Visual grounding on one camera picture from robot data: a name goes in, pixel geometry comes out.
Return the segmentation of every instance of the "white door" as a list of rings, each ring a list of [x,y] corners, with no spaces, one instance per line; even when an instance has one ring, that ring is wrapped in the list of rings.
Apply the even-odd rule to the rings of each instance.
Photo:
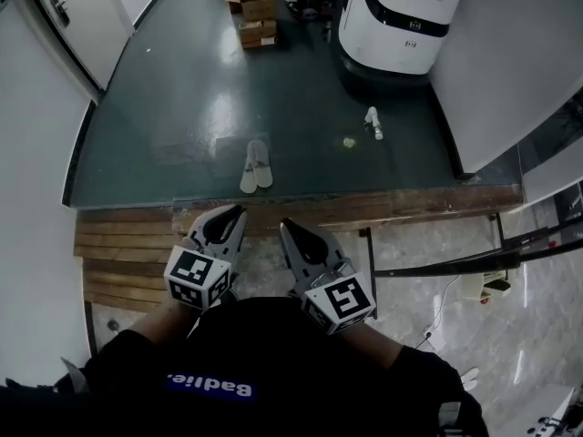
[[[114,0],[40,1],[78,61],[106,89],[130,34]]]

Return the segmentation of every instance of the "forearm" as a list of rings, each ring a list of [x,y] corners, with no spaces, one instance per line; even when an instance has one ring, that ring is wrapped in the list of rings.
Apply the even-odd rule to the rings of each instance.
[[[154,344],[185,339],[199,314],[173,299],[164,301],[129,329],[143,335]]]
[[[357,324],[340,335],[355,350],[385,369],[394,364],[403,350],[401,343],[385,337],[364,323]]]

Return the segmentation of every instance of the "door handle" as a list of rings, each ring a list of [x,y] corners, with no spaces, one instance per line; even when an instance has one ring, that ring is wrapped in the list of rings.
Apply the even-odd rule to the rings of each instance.
[[[66,8],[65,8],[65,3],[67,0],[63,0],[62,2],[59,0],[49,0],[49,1],[51,2],[51,5],[53,6],[53,8],[55,8],[55,11],[58,14],[58,17],[61,19],[61,23],[63,23],[63,25],[65,27],[67,27],[69,25],[69,23],[71,22],[71,18],[69,18],[69,15],[66,12]]]

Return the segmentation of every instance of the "black metal frame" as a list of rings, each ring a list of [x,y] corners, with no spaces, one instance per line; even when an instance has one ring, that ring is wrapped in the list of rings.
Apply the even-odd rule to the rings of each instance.
[[[502,230],[500,214],[495,214],[491,220],[496,220],[498,235],[500,237],[500,248],[481,252],[473,256],[461,259],[448,260],[423,267],[409,269],[382,269],[378,270],[374,266],[373,237],[370,227],[362,230],[360,236],[366,238],[368,243],[369,264],[371,270],[371,285],[374,299],[376,300],[376,279],[406,278],[406,277],[440,277],[447,275],[465,275],[471,273],[494,272],[505,269],[517,269],[523,262],[530,260],[549,258],[558,254],[564,254],[572,250],[583,248],[583,239],[572,241],[556,247],[534,250],[528,252],[532,245],[545,238],[548,238],[562,229],[583,223],[583,215],[572,218],[566,222],[559,223],[555,227],[544,227],[536,229],[523,235],[518,235],[506,239]]]

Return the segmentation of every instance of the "floor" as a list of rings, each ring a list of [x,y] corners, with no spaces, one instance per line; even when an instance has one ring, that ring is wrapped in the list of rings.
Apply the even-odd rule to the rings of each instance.
[[[502,217],[506,236],[552,225],[552,200],[519,215]],[[364,240],[338,234],[355,266],[367,273]],[[488,250],[497,233],[485,217],[413,225],[383,226],[373,231],[377,268],[418,266]],[[547,384],[579,386],[583,382],[583,258],[581,251],[528,262],[514,273],[511,293],[486,305],[461,300],[460,284],[448,291],[441,328],[446,345],[438,354],[460,373],[477,366],[479,383],[472,391],[482,404],[486,423],[496,430]],[[242,298],[283,296],[293,283],[275,238],[246,239],[236,291]],[[435,316],[434,296],[443,295],[451,277],[388,279],[378,282],[378,320],[370,324],[409,346],[417,345]],[[143,314],[95,305],[97,344],[113,338],[107,321],[126,328]],[[422,347],[433,351],[427,343]]]
[[[260,198],[459,185],[423,95],[352,98],[320,25],[298,24],[284,8],[278,25],[278,45],[243,51],[222,0],[159,0],[93,116],[72,206],[244,197],[240,174],[256,137],[275,177]],[[373,102],[382,141],[363,127]],[[511,150],[469,184],[519,180]]]

